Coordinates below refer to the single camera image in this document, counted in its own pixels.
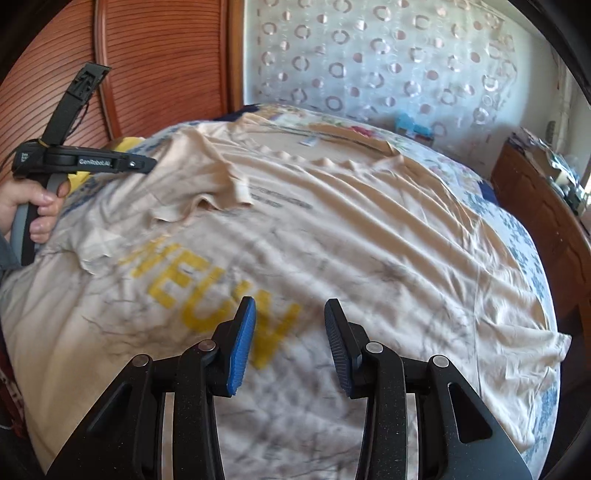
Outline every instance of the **white curtain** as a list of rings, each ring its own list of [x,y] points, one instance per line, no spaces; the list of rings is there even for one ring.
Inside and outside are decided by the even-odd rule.
[[[389,129],[407,113],[433,130],[437,150],[466,164],[482,156],[518,70],[492,10],[467,0],[251,1],[248,67],[258,75],[246,88],[256,102]]]

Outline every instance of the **beige t-shirt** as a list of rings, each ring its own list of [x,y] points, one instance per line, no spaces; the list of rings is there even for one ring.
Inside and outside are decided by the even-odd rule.
[[[336,379],[329,298],[401,356],[446,355],[518,449],[532,444],[534,397],[570,338],[435,175],[386,142],[330,134],[306,147],[255,115],[182,129],[151,174],[112,180],[3,283],[44,468],[132,356],[179,355],[244,295],[258,315],[250,364],[237,396],[216,399],[229,478],[355,476],[365,402]],[[409,427],[412,478],[412,408]]]

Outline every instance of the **finger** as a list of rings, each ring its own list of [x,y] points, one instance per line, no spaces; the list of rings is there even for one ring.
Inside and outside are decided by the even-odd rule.
[[[51,233],[56,225],[56,217],[39,217],[31,222],[29,232],[31,235],[40,233]]]
[[[20,205],[31,202],[37,206],[51,205],[57,196],[44,189],[41,184],[34,180],[14,180],[6,182],[4,201],[10,205]]]
[[[35,235],[31,235],[31,240],[36,244],[45,244],[49,240],[49,233],[36,233]]]
[[[58,198],[55,202],[51,205],[46,207],[39,207],[37,209],[37,213],[42,216],[57,216],[60,213],[61,208],[64,206],[64,199]]]
[[[70,193],[70,188],[71,188],[70,180],[66,180],[57,189],[57,196],[59,198],[65,198],[68,195],[68,193]]]

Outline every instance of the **floral bedspread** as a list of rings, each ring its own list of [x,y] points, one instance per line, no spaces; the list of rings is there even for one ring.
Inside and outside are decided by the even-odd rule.
[[[550,289],[544,274],[540,257],[534,243],[525,228],[509,213],[497,205],[485,200],[482,196],[479,182],[483,179],[474,171],[437,152],[425,147],[414,140],[402,137],[393,132],[370,127],[358,122],[337,118],[317,112],[311,112],[293,106],[259,105],[257,115],[267,118],[280,128],[297,130],[313,135],[309,130],[310,124],[327,123],[344,128],[351,128],[367,137],[382,138],[390,142],[403,155],[418,161],[433,173],[438,175],[453,192],[453,194],[467,207],[480,215],[495,230],[503,240],[515,260],[521,267],[532,291],[540,300],[550,329],[556,331],[556,317],[550,296]],[[149,154],[160,142],[172,135],[178,129],[187,125],[196,125],[199,121],[185,122],[157,133],[142,144],[130,150],[132,153]],[[94,176],[87,181],[73,196],[73,201],[66,207],[66,212],[75,209],[81,203],[92,198],[106,182],[107,176]],[[558,395],[560,383],[556,382],[549,390],[537,398],[537,414],[535,415],[534,436],[535,444],[522,454],[534,478],[540,476],[544,466],[558,411]]]

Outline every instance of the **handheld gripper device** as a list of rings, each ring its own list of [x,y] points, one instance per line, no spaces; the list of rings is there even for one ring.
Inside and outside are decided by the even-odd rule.
[[[256,324],[244,297],[233,320],[180,356],[133,357],[80,422],[47,480],[161,480],[164,398],[174,392],[175,480],[223,480],[213,397],[242,384]]]
[[[90,97],[111,69],[87,63],[64,92],[41,138],[23,142],[15,149],[12,175],[15,179],[38,181],[47,190],[57,193],[69,173],[118,173],[130,171],[149,173],[156,161],[143,155],[133,155],[98,148],[68,147],[66,139],[82,123]],[[74,121],[86,108],[78,124]],[[33,262],[37,246],[31,240],[29,228],[37,218],[37,207],[32,203],[19,205],[12,223],[10,244],[17,261],[23,267]]]
[[[329,300],[324,325],[340,386],[367,398],[356,480],[407,477],[407,403],[414,393],[419,480],[531,480],[517,448],[463,375],[443,355],[398,356],[369,340]]]

